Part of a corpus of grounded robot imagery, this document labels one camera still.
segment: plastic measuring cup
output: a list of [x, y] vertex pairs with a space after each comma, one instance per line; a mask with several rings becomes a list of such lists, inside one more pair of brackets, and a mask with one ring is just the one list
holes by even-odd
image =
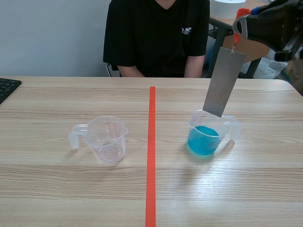
[[232, 140], [239, 138], [242, 129], [235, 117], [220, 118], [204, 110], [198, 110], [191, 115], [189, 127], [188, 146], [200, 155], [213, 154], [230, 128]]
[[78, 136], [82, 136], [98, 160], [113, 163], [125, 154], [125, 135], [128, 130], [120, 118], [103, 116], [88, 124], [78, 124], [69, 134], [71, 147], [79, 148]]

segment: red tape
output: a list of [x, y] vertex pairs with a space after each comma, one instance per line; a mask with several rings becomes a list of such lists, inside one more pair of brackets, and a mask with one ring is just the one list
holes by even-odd
[[156, 227], [156, 87], [150, 87], [145, 227]]

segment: gray metal sheet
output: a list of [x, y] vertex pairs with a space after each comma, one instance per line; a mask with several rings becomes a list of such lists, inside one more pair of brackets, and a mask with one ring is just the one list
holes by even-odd
[[220, 48], [203, 110], [221, 117], [246, 55]]

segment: white container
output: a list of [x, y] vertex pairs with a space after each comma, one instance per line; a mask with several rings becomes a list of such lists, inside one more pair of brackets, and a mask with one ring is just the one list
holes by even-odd
[[222, 19], [235, 19], [246, 0], [211, 0], [210, 14]]

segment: blue liquid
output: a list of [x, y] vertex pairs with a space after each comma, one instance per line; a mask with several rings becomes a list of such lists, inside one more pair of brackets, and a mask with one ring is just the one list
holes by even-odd
[[[205, 126], [197, 126], [196, 129], [210, 136], [219, 136], [215, 130]], [[197, 130], [192, 129], [189, 132], [188, 146], [193, 150], [193, 152], [199, 155], [213, 154], [220, 144], [220, 137], [206, 136], [197, 132]]]

